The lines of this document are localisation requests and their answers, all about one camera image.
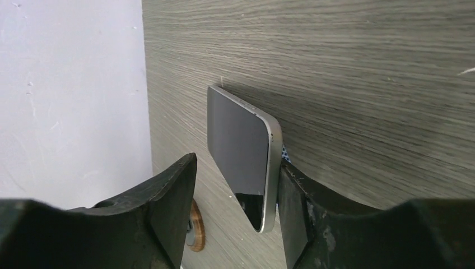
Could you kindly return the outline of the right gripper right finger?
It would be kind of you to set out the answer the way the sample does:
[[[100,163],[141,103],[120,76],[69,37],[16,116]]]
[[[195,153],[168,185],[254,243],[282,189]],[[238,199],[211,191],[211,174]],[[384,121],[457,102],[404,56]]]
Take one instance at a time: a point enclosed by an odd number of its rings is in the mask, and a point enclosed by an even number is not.
[[[473,268],[474,200],[351,200],[283,161],[278,211],[288,268]]]

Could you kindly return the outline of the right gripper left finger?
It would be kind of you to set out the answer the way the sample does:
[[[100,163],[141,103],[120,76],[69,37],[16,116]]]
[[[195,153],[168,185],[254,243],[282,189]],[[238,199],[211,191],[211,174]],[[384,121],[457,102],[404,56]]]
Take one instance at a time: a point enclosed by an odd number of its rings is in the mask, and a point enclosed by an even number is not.
[[[92,208],[1,200],[2,268],[179,268],[197,172],[189,153]]]

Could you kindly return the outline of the silver phone black screen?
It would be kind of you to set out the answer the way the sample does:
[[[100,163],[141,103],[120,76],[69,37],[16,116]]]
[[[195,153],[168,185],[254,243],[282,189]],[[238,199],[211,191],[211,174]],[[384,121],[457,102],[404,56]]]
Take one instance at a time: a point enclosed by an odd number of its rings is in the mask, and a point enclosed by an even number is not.
[[[272,231],[283,151],[278,120],[218,86],[209,86],[207,147],[254,230]]]

